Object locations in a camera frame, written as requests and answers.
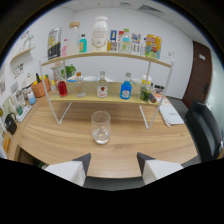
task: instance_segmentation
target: shelf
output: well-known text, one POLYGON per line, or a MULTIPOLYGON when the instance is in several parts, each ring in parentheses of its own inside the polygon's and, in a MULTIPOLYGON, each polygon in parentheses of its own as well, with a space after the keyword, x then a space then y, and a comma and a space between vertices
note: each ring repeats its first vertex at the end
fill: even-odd
POLYGON ((149 62, 154 62, 156 64, 163 65, 165 67, 170 68, 171 65, 167 64, 165 62, 162 62, 158 59, 151 58, 151 57, 143 57, 143 56, 138 56, 138 55, 133 55, 133 54, 123 54, 123 53, 117 53, 117 52, 98 52, 98 53, 82 53, 82 54, 76 54, 76 55, 71 55, 71 56, 64 56, 64 57, 57 57, 49 60, 48 62, 45 62, 42 64, 42 66, 49 65, 51 63, 57 62, 57 61, 63 61, 63 60, 68 60, 72 58, 84 58, 84 57, 93 57, 93 56, 114 56, 114 57, 126 57, 126 58, 133 58, 133 59, 139 59, 143 61, 149 61, 149 62))
POLYGON ((152 103, 151 101, 144 102, 140 100, 140 85, 132 84, 131 97, 128 100, 120 98, 120 82, 108 82, 108 96, 105 98, 97 97, 97 82, 86 82, 85 89, 86 95, 84 97, 77 97, 75 95, 75 83, 67 83, 68 95, 60 97, 59 92, 56 91, 54 95, 50 97, 51 102, 82 102, 82 103, 114 103, 114 104, 137 104, 137 105, 149 105, 158 106, 158 102, 152 103))
POLYGON ((29 52, 29 51, 31 51, 31 50, 34 49, 34 48, 35 48, 35 47, 28 48, 28 49, 26 49, 25 51, 22 51, 22 52, 20 52, 19 54, 15 55, 15 56, 11 59, 11 62, 12 62, 14 59, 18 58, 20 55, 23 55, 23 54, 25 54, 26 52, 29 52))

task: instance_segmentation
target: mug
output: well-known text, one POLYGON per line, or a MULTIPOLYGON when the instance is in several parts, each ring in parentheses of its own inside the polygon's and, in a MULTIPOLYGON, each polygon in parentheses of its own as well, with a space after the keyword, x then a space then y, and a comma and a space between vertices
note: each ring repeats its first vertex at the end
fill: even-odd
POLYGON ((8 132, 10 132, 11 135, 13 135, 16 132, 17 125, 16 125, 16 122, 10 116, 11 114, 14 114, 14 113, 10 113, 7 115, 7 117, 5 119, 5 125, 6 125, 6 130, 8 132))

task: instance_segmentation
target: blue bottle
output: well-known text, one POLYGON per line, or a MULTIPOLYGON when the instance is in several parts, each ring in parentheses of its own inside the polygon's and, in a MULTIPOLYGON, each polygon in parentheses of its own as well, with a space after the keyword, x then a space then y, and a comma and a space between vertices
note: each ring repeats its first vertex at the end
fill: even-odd
POLYGON ((131 96, 131 83, 130 83, 131 73, 126 73, 124 83, 121 85, 120 97, 121 99, 128 100, 131 96))
POLYGON ((85 34, 81 35, 82 39, 80 40, 80 50, 79 53, 87 52, 87 40, 85 39, 85 34))

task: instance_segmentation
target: chair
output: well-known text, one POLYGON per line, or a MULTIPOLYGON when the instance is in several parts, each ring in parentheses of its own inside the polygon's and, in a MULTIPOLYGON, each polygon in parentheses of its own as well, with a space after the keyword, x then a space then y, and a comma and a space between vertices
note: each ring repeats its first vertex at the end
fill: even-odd
POLYGON ((191 133, 201 162, 217 159, 223 148, 222 135, 208 107, 203 103, 193 101, 185 115, 185 124, 191 133))
POLYGON ((83 187, 90 159, 91 154, 88 153, 69 162, 49 165, 45 171, 83 187))

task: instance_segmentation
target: potted plant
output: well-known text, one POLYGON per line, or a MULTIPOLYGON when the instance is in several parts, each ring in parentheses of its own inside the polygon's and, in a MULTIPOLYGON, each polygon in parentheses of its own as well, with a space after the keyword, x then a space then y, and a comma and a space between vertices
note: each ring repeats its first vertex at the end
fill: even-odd
MULTIPOLYGON (((76 68, 74 67, 73 64, 71 64, 70 66, 66 65, 65 69, 66 69, 67 79, 72 77, 76 72, 76 68)), ((64 69, 61 69, 61 75, 63 78, 65 78, 64 69)))

